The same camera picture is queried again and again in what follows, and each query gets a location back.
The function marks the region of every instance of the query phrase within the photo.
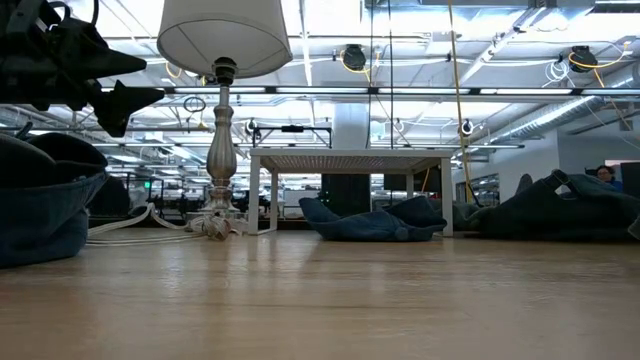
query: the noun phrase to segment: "white lampshade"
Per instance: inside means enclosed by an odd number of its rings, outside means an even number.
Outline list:
[[[291,61],[280,0],[165,0],[158,50],[198,74],[212,74],[218,58],[231,58],[236,78],[266,75]]]

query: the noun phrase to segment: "ceiling pipe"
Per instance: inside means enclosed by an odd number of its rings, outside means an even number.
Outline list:
[[[604,79],[610,88],[633,88],[640,86],[640,62],[629,65]],[[527,138],[543,134],[549,130],[566,125],[576,119],[590,115],[607,104],[604,97],[586,96],[564,102],[547,105],[510,125],[494,132],[491,136],[477,140],[480,144],[500,144],[513,138]]]

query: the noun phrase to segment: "desk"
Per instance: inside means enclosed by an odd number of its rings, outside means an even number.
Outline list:
[[[413,176],[441,165],[444,236],[453,236],[453,185],[451,151],[440,150],[332,150],[252,149],[249,194],[249,234],[275,231],[278,212],[271,211],[270,228],[258,231],[260,169],[271,173],[271,198],[278,198],[279,174],[402,174],[407,177],[407,198],[413,197]]]

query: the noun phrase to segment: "white wall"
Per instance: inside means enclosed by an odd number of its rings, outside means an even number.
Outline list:
[[[546,177],[560,168],[558,134],[552,130],[542,140],[524,141],[524,149],[498,150],[491,155],[489,163],[470,163],[471,179],[498,174],[500,179],[500,201],[504,202],[516,193],[520,177],[529,174],[533,180]],[[453,172],[455,184],[464,182],[464,171]]]
[[[640,146],[640,141],[635,138],[627,140]],[[562,136],[558,138],[558,145],[560,169],[570,174],[584,174],[585,168],[595,169],[604,165],[605,160],[640,160],[640,149],[618,137]]]

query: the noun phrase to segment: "person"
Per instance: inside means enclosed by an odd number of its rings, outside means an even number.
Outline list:
[[[616,180],[616,177],[614,176],[616,171],[611,166],[600,165],[596,169],[596,173],[598,175],[598,179],[622,192],[622,183]]]

